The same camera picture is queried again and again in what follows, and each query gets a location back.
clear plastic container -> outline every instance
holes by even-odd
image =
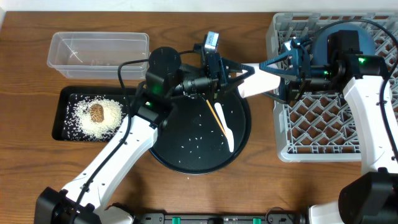
[[[127,32],[57,32],[47,65],[67,78],[117,79],[118,66],[149,57],[149,37]],[[122,77],[144,79],[148,63],[126,65]]]

white spatula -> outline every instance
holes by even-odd
[[[223,108],[221,107],[220,103],[215,103],[214,108],[216,109],[218,117],[220,118],[221,124],[223,125],[223,128],[225,130],[225,134],[226,134],[225,137],[226,137],[226,140],[228,141],[229,151],[233,152],[234,151],[234,134],[232,133],[232,130],[230,130],[229,127],[226,126]]]

black tray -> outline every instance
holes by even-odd
[[[131,95],[135,94],[135,88],[128,88],[127,93]],[[58,101],[57,113],[55,114],[54,125],[52,128],[52,137],[58,141],[76,141],[73,136],[68,137],[67,128],[73,129],[75,126],[65,126],[65,121],[67,116],[72,112],[73,104],[77,101],[84,100],[85,97],[94,98],[95,96],[103,96],[105,99],[114,100],[122,105],[125,105],[124,96],[120,87],[105,87],[105,86],[67,86],[60,94],[60,99]],[[122,112],[126,113],[125,107],[122,108]],[[90,141],[90,138],[84,138],[83,133],[78,133],[77,136],[80,137],[79,141]],[[103,138],[101,141],[110,141],[112,136]]]

white plastic crate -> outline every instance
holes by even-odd
[[[267,56],[278,56],[280,46],[293,37],[303,37],[339,20],[369,19],[398,36],[398,13],[277,13],[266,35]],[[387,66],[397,60],[397,47],[380,29],[356,22],[373,37],[376,54]],[[286,68],[283,62],[279,68]],[[398,117],[398,69],[390,79],[392,107]],[[277,151],[284,162],[360,161],[358,136],[351,110],[338,94],[306,93],[295,105],[275,102],[274,125]]]

black round tray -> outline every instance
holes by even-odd
[[[237,93],[219,101],[227,126],[234,133],[234,151],[212,115],[205,99],[181,98],[177,121],[159,135],[152,155],[166,167],[184,174],[206,174],[219,170],[241,153],[251,130],[251,115],[247,101]]]

